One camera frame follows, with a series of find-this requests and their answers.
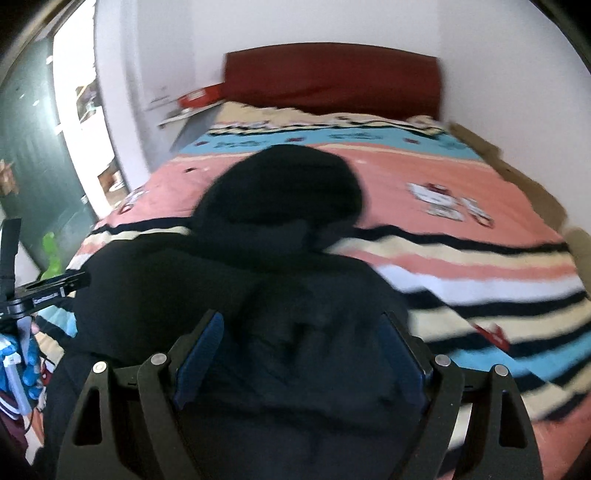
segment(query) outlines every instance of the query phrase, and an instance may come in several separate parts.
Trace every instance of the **green door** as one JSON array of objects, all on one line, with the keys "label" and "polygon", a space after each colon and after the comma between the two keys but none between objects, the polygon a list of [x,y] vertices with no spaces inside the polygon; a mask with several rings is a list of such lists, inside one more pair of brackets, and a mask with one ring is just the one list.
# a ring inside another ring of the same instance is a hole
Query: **green door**
[{"label": "green door", "polygon": [[57,126],[51,40],[31,43],[0,90],[0,159],[18,193],[0,192],[7,217],[21,217],[21,241],[42,270],[42,238],[56,236],[64,267],[96,222]]}]

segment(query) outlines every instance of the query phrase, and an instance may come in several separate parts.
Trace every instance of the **green toy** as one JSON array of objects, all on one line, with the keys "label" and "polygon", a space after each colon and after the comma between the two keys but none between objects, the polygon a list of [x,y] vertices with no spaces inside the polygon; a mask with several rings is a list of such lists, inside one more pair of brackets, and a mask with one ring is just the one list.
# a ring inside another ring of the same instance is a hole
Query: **green toy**
[{"label": "green toy", "polygon": [[43,272],[41,279],[47,280],[48,278],[53,278],[64,273],[57,248],[56,234],[53,232],[46,233],[43,236],[43,251],[49,259],[49,267]]}]

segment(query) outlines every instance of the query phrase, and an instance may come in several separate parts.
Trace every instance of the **bedspread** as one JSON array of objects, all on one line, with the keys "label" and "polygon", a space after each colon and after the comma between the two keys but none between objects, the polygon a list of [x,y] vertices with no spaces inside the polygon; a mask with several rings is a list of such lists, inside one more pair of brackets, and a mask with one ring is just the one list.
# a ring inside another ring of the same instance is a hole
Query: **bedspread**
[{"label": "bedspread", "polygon": [[[110,241],[188,234],[212,181],[262,148],[287,142],[337,154],[363,187],[365,211],[355,234],[330,252],[370,263],[400,291],[411,333],[434,353],[466,368],[506,365],[538,421],[545,474],[558,478],[591,432],[591,301],[566,243],[517,187],[437,125],[287,110],[229,105],[97,225],[70,268]],[[66,316],[64,331],[75,331]],[[460,411],[448,468],[469,414],[470,406]],[[558,451],[552,438],[575,424]]]}]

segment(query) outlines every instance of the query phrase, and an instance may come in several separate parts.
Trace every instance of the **blue stripe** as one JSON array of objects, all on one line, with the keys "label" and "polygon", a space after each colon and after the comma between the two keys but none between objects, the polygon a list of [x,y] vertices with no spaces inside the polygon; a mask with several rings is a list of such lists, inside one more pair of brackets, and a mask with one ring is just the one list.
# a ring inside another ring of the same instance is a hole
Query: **blue stripe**
[{"label": "blue stripe", "polygon": [[552,381],[591,354],[591,332],[554,350],[518,360],[497,347],[479,351],[456,350],[449,357],[460,367],[489,371],[495,364],[505,365],[514,377],[533,373],[544,381]]},{"label": "blue stripe", "polygon": [[471,148],[451,135],[440,134],[436,137],[425,137],[395,127],[320,128],[316,130],[275,132],[257,135],[205,134],[183,148],[181,153],[188,155],[248,153],[286,142],[295,145],[364,143],[385,145],[402,150],[461,158],[464,160],[480,160],[480,157]]},{"label": "blue stripe", "polygon": [[67,336],[74,338],[78,333],[76,317],[72,312],[60,309],[55,305],[39,310],[39,315],[46,321],[62,329]]}]

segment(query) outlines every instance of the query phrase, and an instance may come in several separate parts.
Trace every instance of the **bed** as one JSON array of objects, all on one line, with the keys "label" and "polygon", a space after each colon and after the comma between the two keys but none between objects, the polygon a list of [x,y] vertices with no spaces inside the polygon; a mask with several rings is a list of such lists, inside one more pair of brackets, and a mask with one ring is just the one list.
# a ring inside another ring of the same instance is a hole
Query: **bed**
[{"label": "bed", "polygon": [[[437,59],[348,44],[255,48],[227,55],[223,95],[211,129],[97,224],[70,268],[114,240],[187,234],[212,181],[267,146],[335,153],[366,207],[356,234],[330,252],[368,262],[402,292],[412,333],[435,353],[468,368],[506,365],[545,478],[561,478],[591,434],[591,301],[557,233],[565,212],[496,147],[437,122]],[[48,378],[76,334],[71,310],[38,317]],[[469,415],[462,408],[442,474],[451,476]]]}]

